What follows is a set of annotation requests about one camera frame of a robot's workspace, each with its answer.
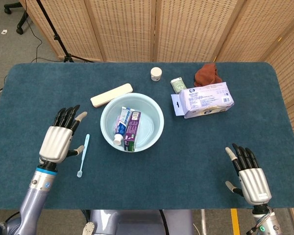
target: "toothpaste box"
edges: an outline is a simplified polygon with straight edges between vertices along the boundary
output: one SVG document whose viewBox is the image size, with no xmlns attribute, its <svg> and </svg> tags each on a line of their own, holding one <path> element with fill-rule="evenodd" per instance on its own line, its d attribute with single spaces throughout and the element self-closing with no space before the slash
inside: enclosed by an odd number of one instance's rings
<svg viewBox="0 0 294 235">
<path fill-rule="evenodd" d="M 224 112 L 234 105 L 226 82 L 184 89 L 171 98 L 175 115 L 184 118 Z"/>
<path fill-rule="evenodd" d="M 129 151 L 129 152 L 135 151 L 140 118 L 141 118 L 141 112 L 137 112 L 137 111 L 132 112 L 131 118 L 127 125 L 125 136 L 124 136 L 125 151 Z"/>
</svg>

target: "white tissue pack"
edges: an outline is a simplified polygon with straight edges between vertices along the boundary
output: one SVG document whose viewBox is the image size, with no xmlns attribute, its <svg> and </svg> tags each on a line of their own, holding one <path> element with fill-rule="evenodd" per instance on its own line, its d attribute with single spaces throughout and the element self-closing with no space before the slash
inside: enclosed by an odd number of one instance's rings
<svg viewBox="0 0 294 235">
<path fill-rule="evenodd" d="M 226 82 L 184 89 L 171 98 L 175 115 L 184 118 L 224 112 L 234 105 Z"/>
</svg>

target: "robotic arm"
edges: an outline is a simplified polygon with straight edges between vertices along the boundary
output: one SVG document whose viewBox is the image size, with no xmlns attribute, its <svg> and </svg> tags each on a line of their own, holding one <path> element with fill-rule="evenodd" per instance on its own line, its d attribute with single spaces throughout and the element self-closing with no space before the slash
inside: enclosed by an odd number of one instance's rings
<svg viewBox="0 0 294 235">
<path fill-rule="evenodd" d="M 41 146 L 39 164 L 30 181 L 27 194 L 20 209 L 20 218 L 0 223 L 0 235 L 35 235 L 37 222 L 47 196 L 57 175 L 56 165 L 67 157 L 80 154 L 84 146 L 69 150 L 73 135 L 87 112 L 75 119 L 79 105 L 61 109 L 47 130 Z"/>
<path fill-rule="evenodd" d="M 283 234 L 273 209 L 268 206 L 272 195 L 266 176 L 259 167 L 255 155 L 248 148 L 244 149 L 236 144 L 232 144 L 232 146 L 236 155 L 229 147 L 225 150 L 234 165 L 242 189 L 235 187 L 229 181 L 226 181 L 225 184 L 233 193 L 244 197 L 249 204 L 254 206 L 252 214 L 256 225 L 246 234 L 251 235 L 257 230 L 261 235 Z"/>
</svg>

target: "chair wheel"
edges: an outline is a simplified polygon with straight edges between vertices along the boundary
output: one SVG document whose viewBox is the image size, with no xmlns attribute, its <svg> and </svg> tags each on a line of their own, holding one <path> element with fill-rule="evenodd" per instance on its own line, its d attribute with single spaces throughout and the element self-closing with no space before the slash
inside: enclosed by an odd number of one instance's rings
<svg viewBox="0 0 294 235">
<path fill-rule="evenodd" d="M 11 10 L 9 9 L 9 8 L 5 8 L 4 9 L 4 12 L 6 13 L 6 14 L 8 14 L 8 15 L 10 15 L 12 12 L 11 12 Z"/>
<path fill-rule="evenodd" d="M 16 32 L 17 32 L 18 34 L 20 34 L 20 35 L 23 34 L 23 30 L 22 30 L 22 28 L 17 28 L 17 29 L 16 29 Z"/>
</svg>

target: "small white jar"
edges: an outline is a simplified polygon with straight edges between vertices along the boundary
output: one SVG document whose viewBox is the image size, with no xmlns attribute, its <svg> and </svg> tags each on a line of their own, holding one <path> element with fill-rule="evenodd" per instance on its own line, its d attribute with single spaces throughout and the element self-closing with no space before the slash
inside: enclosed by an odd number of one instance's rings
<svg viewBox="0 0 294 235">
<path fill-rule="evenodd" d="M 152 81 L 159 81 L 162 75 L 162 70 L 159 67 L 153 67 L 150 71 Z"/>
</svg>

